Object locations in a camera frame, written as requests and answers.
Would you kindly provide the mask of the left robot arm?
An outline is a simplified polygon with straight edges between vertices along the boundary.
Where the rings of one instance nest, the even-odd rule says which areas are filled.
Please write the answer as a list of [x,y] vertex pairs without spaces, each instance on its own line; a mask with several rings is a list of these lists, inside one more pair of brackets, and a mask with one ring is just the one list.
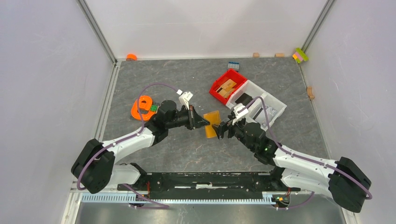
[[147,178],[136,165],[117,165],[126,156],[164,140],[169,129],[184,126],[195,130],[210,122],[195,111],[194,106],[182,106],[180,110],[172,100],[165,100],[157,113],[138,129],[119,138],[100,142],[89,140],[71,167],[78,180],[79,190],[96,194],[108,186],[127,183],[135,190],[143,189]]

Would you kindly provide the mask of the orange card holder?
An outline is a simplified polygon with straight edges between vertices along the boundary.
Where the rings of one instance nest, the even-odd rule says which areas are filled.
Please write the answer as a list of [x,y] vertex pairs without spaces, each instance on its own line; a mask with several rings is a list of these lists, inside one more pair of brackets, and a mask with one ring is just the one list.
[[221,122],[220,112],[213,111],[203,115],[204,119],[210,122],[209,125],[205,126],[205,134],[208,139],[217,137],[215,130],[212,125],[219,125]]

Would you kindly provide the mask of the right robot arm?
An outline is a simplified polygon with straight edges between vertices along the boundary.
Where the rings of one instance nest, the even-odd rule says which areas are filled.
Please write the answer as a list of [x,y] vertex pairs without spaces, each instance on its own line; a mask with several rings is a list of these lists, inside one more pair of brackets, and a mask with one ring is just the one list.
[[213,125],[219,139],[235,137],[261,163],[274,166],[270,185],[275,190],[299,188],[331,198],[342,208],[359,213],[366,200],[372,199],[372,182],[347,157],[323,159],[300,153],[266,136],[258,123],[245,119]]

